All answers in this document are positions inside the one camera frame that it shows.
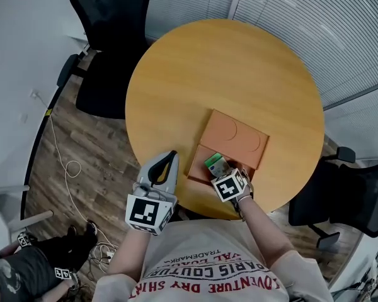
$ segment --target black shoe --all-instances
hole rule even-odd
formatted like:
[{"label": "black shoe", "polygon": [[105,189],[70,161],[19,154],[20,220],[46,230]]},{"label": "black shoe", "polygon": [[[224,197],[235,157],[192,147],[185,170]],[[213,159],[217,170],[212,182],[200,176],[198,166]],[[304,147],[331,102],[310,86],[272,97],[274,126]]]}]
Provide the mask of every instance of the black shoe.
[{"label": "black shoe", "polygon": [[67,230],[67,236],[77,236],[77,228],[74,225],[71,225]]},{"label": "black shoe", "polygon": [[98,227],[95,225],[93,221],[88,220],[85,234],[88,234],[88,235],[92,234],[96,236],[97,233],[98,233]]}]

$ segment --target round wooden table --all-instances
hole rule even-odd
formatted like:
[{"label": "round wooden table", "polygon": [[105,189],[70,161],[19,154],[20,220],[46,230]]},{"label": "round wooden table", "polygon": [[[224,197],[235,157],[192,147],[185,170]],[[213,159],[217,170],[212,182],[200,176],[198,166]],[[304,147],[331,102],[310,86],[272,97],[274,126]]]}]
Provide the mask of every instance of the round wooden table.
[{"label": "round wooden table", "polygon": [[324,138],[318,89],[302,61],[260,28],[202,20],[160,38],[134,70],[126,124],[139,163],[177,150],[180,205],[238,218],[230,202],[185,175],[212,109],[270,136],[252,181],[255,200],[265,211],[290,201],[314,171]]}]

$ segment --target power cord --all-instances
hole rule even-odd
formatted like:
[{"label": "power cord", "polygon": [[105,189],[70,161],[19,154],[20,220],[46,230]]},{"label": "power cord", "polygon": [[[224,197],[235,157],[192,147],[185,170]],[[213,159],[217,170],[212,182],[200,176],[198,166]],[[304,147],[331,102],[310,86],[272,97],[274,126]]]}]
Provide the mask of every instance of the power cord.
[{"label": "power cord", "polygon": [[[43,99],[40,97],[39,93],[35,93],[35,96],[42,102],[42,104],[45,106],[45,108],[47,109],[47,111],[50,111],[49,110],[49,107],[45,104],[45,102],[43,101]],[[56,133],[55,133],[55,128],[54,128],[54,123],[53,123],[53,119],[52,119],[52,112],[49,112],[49,122],[50,122],[50,125],[52,127],[52,132],[53,132],[53,137],[54,137],[54,142],[55,142],[55,147],[56,147],[56,151],[57,151],[57,155],[59,156],[59,161],[60,161],[60,164],[62,165],[62,168],[64,170],[64,183],[66,185],[66,189],[67,189],[67,192],[69,194],[69,197],[70,197],[70,200],[71,200],[71,203],[73,204],[74,208],[77,210],[77,212],[79,213],[81,219],[83,219],[86,223],[88,223],[88,220],[83,216],[83,214],[79,211],[79,209],[77,208],[74,200],[73,200],[73,197],[71,195],[71,192],[70,192],[70,189],[69,189],[69,184],[67,182],[67,177],[70,177],[70,178],[76,178],[78,175],[80,175],[83,167],[81,166],[81,163],[76,161],[76,160],[70,160],[66,166],[63,164],[63,160],[62,160],[62,155],[60,154],[60,150],[59,150],[59,147],[57,145],[57,138],[56,138]],[[72,175],[69,173],[69,171],[67,170],[68,167],[69,167],[69,164],[77,164],[78,167],[79,167],[79,170],[76,174]],[[106,235],[104,234],[104,232],[102,232],[102,230],[100,230],[97,226],[97,229],[98,229],[98,232],[101,233],[105,240],[107,242],[98,242],[94,247],[93,249],[91,250],[91,257],[93,256],[94,259],[98,260],[99,263],[98,263],[98,266],[99,268],[101,269],[101,271],[103,273],[106,273],[106,271],[102,268],[103,265],[108,265],[108,264],[105,264],[104,262],[102,262],[103,259],[108,259],[109,260],[109,257],[104,257],[103,255],[103,247],[107,248],[108,249],[108,252],[112,252],[115,253],[116,252],[116,249],[118,249],[118,246],[117,245],[114,245],[112,244],[108,237],[106,237]],[[101,254],[101,257],[100,258],[97,258],[96,256],[96,250],[98,249],[98,247],[100,248],[100,254]]]}]

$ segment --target black pants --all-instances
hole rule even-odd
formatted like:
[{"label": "black pants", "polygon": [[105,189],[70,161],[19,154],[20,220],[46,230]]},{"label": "black pants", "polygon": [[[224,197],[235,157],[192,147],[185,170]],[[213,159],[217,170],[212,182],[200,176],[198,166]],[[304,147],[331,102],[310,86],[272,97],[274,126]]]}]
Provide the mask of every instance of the black pants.
[{"label": "black pants", "polygon": [[93,234],[66,235],[34,243],[34,246],[45,254],[50,266],[78,271],[97,241]]}]

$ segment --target person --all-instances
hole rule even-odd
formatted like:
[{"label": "person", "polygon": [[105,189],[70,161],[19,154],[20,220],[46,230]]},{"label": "person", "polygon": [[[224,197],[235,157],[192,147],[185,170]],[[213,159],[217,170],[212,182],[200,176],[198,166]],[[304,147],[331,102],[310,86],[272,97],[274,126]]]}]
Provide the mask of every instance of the person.
[{"label": "person", "polygon": [[80,270],[97,243],[97,227],[86,225],[84,235],[70,226],[66,236],[33,241],[16,252],[19,242],[0,251],[0,302],[54,302],[75,286],[74,279],[61,280],[55,267]]},{"label": "person", "polygon": [[316,261],[299,255],[248,186],[236,205],[246,223],[174,221],[158,236],[129,230],[93,301],[333,301]]}]

